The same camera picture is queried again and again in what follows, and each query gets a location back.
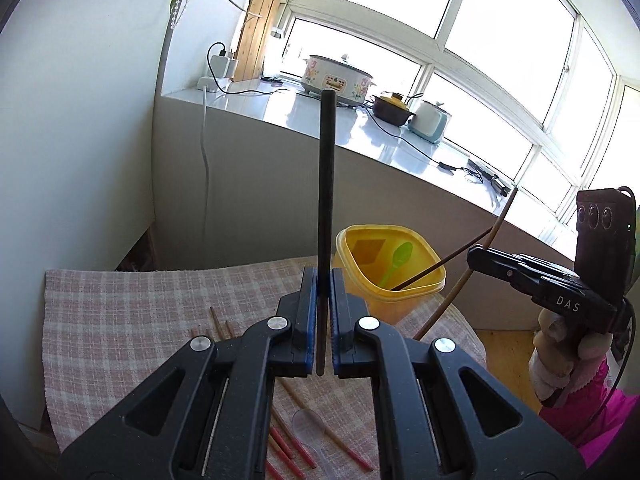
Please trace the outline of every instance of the green plastic spoon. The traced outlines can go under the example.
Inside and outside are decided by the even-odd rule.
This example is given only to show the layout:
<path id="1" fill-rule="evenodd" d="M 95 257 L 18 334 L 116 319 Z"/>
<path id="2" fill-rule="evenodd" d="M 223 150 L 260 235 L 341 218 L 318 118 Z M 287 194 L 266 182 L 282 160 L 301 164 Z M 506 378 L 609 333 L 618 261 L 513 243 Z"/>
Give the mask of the green plastic spoon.
<path id="1" fill-rule="evenodd" d="M 378 284 L 380 288 L 385 288 L 386 282 L 389 281 L 389 278 L 391 278 L 394 272 L 411 259 L 411 253 L 413 251 L 414 245 L 411 242 L 405 242 L 394 251 L 394 255 L 391 258 L 391 267 L 387 269 Z"/>

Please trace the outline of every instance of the white countertop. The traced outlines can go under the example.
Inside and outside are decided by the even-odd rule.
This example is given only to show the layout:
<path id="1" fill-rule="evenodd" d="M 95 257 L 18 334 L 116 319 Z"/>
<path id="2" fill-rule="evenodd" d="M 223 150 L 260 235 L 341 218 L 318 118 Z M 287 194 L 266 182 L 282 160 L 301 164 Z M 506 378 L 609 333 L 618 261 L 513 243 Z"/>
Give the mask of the white countertop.
<path id="1" fill-rule="evenodd" d="M 302 87 L 293 84 L 275 86 L 260 80 L 250 80 L 232 83 L 227 90 L 258 89 L 271 92 L 277 88 L 283 90 L 271 95 L 207 93 L 207 106 L 319 138 L 320 102 L 309 96 L 297 94 L 302 92 Z M 202 91 L 197 89 L 181 90 L 165 97 L 202 104 Z M 461 168 L 469 167 L 468 156 L 447 142 L 434 145 L 411 133 L 404 126 L 398 128 L 381 120 L 378 122 L 389 133 L 408 140 L 437 161 Z M 382 131 L 362 108 L 336 110 L 335 137 L 337 146 L 411 174 L 495 215 L 500 214 L 506 202 L 504 197 L 495 192 L 487 179 L 480 184 L 477 179 L 463 171 L 451 173 L 443 170 L 404 140 Z M 506 220 L 552 246 L 567 258 L 574 259 L 577 235 L 558 222 L 546 207 L 522 190 L 516 196 Z"/>

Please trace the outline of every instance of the white slow cooker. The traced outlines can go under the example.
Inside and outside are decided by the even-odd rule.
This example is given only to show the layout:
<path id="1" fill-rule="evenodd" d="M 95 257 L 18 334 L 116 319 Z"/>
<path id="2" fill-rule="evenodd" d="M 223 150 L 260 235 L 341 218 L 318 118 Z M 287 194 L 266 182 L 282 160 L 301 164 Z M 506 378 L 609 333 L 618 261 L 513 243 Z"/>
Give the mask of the white slow cooker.
<path id="1" fill-rule="evenodd" d="M 336 61 L 324 56 L 309 56 L 306 60 L 305 75 L 300 83 L 306 92 L 320 93 L 324 89 L 334 90 L 337 99 L 349 106 L 364 103 L 373 76 L 350 65 L 346 58 Z"/>

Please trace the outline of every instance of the checkered tablecloth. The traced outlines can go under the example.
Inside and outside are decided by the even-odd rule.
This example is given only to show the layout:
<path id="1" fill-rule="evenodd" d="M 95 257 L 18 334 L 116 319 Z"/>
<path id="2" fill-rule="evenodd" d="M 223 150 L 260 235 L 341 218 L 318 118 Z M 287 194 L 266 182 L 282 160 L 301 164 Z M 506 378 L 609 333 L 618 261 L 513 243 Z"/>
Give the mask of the checkered tablecloth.
<path id="1" fill-rule="evenodd" d="M 302 270 L 316 259 L 295 258 L 213 270 L 172 272 L 84 272 L 49 270 L 46 275 L 42 339 L 47 408 L 60 449 L 125 397 L 190 338 L 215 331 L 209 306 L 237 333 L 273 315 L 278 300 L 300 289 Z M 412 336 L 440 301 L 435 294 L 404 318 L 398 329 Z M 484 347 L 452 305 L 424 338 L 446 336 L 482 365 Z M 299 394 L 354 450 L 378 464 L 369 380 L 290 379 Z M 274 405 L 289 419 L 297 406 L 279 384 Z M 341 478 L 365 475 L 331 441 L 323 446 Z M 270 453 L 285 476 L 291 473 Z M 308 469 L 298 457 L 297 464 Z M 307 477 L 324 478 L 320 469 Z"/>

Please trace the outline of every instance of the window frame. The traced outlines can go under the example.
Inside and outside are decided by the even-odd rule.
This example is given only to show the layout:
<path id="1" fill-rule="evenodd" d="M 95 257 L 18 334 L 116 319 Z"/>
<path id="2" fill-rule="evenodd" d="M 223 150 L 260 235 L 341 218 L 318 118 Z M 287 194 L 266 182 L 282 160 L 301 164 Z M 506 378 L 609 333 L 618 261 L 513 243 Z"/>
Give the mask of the window frame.
<path id="1" fill-rule="evenodd" d="M 540 154 L 546 156 L 569 181 L 570 190 L 556 211 L 551 211 L 537 197 L 521 189 L 566 225 L 573 213 L 577 191 L 588 188 L 604 157 L 620 111 L 624 87 L 638 88 L 640 84 L 621 79 L 586 20 L 569 0 L 559 0 L 574 17 L 574 28 L 568 45 L 565 70 L 560 75 L 556 94 L 547 115 L 541 122 L 491 78 L 445 48 L 462 1 L 448 1 L 434 38 L 392 17 L 347 0 L 283 0 L 279 9 L 278 26 L 288 38 L 293 23 L 300 18 L 351 34 L 420 64 L 421 69 L 411 89 L 412 94 L 423 92 L 433 73 L 470 94 L 513 126 L 533 145 L 516 177 L 513 180 L 508 178 L 508 181 L 519 184 Z M 612 73 L 612 83 L 603 117 L 588 153 L 580 168 L 576 168 L 567 161 L 555 143 L 551 131 L 567 95 L 578 59 L 580 41 L 585 32 L 590 34 L 607 63 Z M 456 144 L 454 146 L 463 153 L 473 155 Z"/>

